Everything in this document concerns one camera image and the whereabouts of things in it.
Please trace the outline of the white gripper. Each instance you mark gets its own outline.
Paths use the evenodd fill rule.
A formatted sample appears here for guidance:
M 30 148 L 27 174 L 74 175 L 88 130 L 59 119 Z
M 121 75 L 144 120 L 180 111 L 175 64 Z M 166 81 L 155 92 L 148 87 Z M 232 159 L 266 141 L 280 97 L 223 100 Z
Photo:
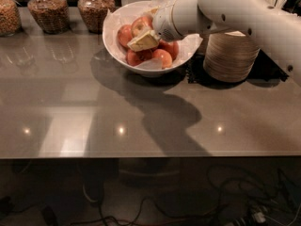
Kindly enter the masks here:
M 190 34 L 207 34 L 213 28 L 210 21 L 199 9 L 198 0 L 169 0 L 160 5 L 152 20 L 153 29 L 147 30 L 130 40 L 127 45 L 140 52 L 165 41 L 182 40 Z

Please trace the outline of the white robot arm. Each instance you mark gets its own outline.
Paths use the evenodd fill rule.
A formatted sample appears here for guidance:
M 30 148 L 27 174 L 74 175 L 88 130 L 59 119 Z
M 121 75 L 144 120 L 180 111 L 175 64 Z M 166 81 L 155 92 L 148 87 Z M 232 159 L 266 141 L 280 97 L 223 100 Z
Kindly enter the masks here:
M 223 31 L 249 36 L 282 71 L 301 85 L 301 18 L 264 0 L 169 0 L 161 4 L 129 45 L 134 51 L 150 49 L 147 39 L 181 40 Z

